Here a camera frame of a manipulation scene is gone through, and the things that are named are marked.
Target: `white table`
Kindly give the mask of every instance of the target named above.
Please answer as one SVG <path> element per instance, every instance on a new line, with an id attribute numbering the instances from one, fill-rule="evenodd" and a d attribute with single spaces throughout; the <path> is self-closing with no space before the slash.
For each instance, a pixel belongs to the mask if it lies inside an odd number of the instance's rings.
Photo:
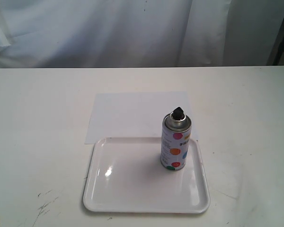
<path id="1" fill-rule="evenodd" d="M 189 94 L 211 196 L 203 215 L 101 214 L 82 205 L 95 94 L 148 91 Z M 7 226 L 284 226 L 284 67 L 0 70 Z"/>

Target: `pink dot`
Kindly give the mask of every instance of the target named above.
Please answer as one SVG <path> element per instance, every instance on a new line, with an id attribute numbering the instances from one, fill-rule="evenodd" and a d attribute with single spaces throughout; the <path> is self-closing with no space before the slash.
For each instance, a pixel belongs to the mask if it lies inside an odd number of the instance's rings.
<path id="1" fill-rule="evenodd" d="M 176 140 L 179 140 L 183 137 L 183 135 L 181 133 L 174 133 L 173 138 Z"/>

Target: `white cloth backdrop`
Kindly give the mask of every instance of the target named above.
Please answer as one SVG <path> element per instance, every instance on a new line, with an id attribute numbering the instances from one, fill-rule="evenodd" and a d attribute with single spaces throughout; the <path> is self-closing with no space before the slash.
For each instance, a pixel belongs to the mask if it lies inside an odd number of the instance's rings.
<path id="1" fill-rule="evenodd" d="M 284 0 L 0 0 L 0 68 L 265 65 Z"/>

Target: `red dot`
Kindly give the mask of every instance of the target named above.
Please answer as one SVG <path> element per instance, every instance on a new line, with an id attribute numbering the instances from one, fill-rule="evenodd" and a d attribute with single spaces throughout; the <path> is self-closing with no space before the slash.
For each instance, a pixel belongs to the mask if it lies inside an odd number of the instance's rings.
<path id="1" fill-rule="evenodd" d="M 179 167 L 180 165 L 181 165 L 181 163 L 179 163 L 179 162 L 173 162 L 173 163 L 171 164 L 171 166 L 172 166 L 172 167 L 175 167 L 175 168 Z"/>
<path id="2" fill-rule="evenodd" d="M 183 135 L 181 133 L 174 133 L 173 138 L 176 140 L 179 140 L 183 137 Z"/>

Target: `white tray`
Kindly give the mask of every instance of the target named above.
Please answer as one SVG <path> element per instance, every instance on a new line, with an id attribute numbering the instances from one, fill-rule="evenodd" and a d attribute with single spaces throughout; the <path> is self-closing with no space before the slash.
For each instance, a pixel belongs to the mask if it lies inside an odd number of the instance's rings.
<path id="1" fill-rule="evenodd" d="M 161 138 L 105 138 L 94 146 L 83 203 L 91 211 L 203 213 L 210 204 L 197 141 L 186 166 L 167 170 Z"/>

